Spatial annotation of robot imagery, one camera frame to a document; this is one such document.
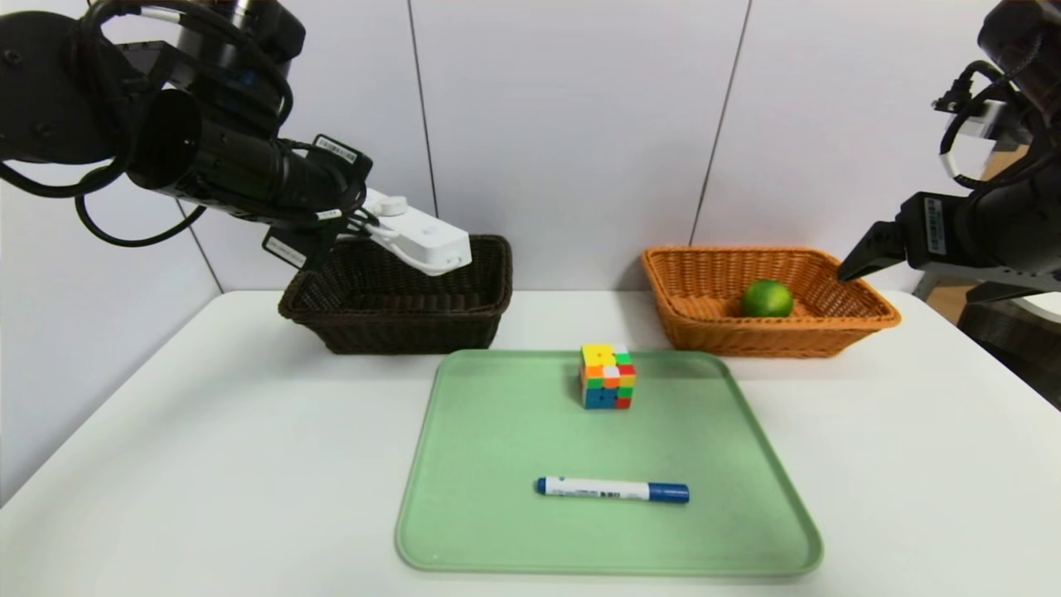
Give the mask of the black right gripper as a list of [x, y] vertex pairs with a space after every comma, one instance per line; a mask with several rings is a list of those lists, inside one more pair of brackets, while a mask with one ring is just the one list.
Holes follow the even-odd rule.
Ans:
[[873, 223], [841, 261], [837, 279], [853, 282], [904, 261], [920, 271], [1023, 271], [1022, 262], [1003, 254], [997, 203], [1005, 205], [1003, 192], [914, 193], [895, 221]]

